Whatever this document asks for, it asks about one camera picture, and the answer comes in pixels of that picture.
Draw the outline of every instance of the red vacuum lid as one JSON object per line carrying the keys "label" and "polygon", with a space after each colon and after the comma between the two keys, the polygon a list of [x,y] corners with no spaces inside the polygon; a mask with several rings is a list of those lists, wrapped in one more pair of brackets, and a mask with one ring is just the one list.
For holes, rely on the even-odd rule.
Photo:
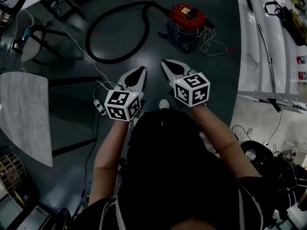
{"label": "red vacuum lid", "polygon": [[203,12],[185,3],[179,3],[172,8],[169,18],[187,30],[202,29],[206,21]]}

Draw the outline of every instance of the blue object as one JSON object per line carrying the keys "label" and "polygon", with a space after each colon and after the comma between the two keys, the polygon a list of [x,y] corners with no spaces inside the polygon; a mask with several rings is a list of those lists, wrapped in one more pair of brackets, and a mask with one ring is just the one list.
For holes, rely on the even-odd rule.
{"label": "blue object", "polygon": [[30,28],[28,27],[25,31],[24,31],[24,34],[22,36],[22,40],[25,41],[28,39],[28,37],[31,35],[31,30]]}

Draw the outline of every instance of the black t-shirt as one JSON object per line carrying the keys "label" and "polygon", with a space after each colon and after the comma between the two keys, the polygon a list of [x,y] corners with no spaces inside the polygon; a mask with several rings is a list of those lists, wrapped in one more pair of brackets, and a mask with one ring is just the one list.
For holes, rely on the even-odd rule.
{"label": "black t-shirt", "polygon": [[[217,229],[240,229],[242,207],[245,229],[267,225],[274,212],[271,186],[263,178],[235,179],[206,150],[199,131],[182,112],[160,110],[139,119],[118,193],[127,230],[168,230],[191,217],[206,220]],[[89,206],[71,229],[99,229],[106,201]],[[114,206],[102,229],[118,229]]]}

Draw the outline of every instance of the red tape mark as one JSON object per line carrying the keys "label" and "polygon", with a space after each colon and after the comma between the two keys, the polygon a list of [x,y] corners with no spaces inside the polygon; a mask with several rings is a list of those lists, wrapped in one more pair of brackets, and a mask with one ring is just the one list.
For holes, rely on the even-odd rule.
{"label": "red tape mark", "polygon": [[234,49],[234,48],[228,48],[227,51],[229,51],[229,52],[234,52],[234,53],[238,52],[238,51],[237,51],[236,49]]}

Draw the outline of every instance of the chair backrest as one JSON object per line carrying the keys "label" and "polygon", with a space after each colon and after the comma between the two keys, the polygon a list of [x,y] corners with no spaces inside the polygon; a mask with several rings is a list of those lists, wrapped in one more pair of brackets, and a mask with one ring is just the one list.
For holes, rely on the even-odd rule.
{"label": "chair backrest", "polygon": [[39,20],[27,10],[20,10],[16,15],[16,30],[14,40],[21,40],[28,26],[39,24]]}

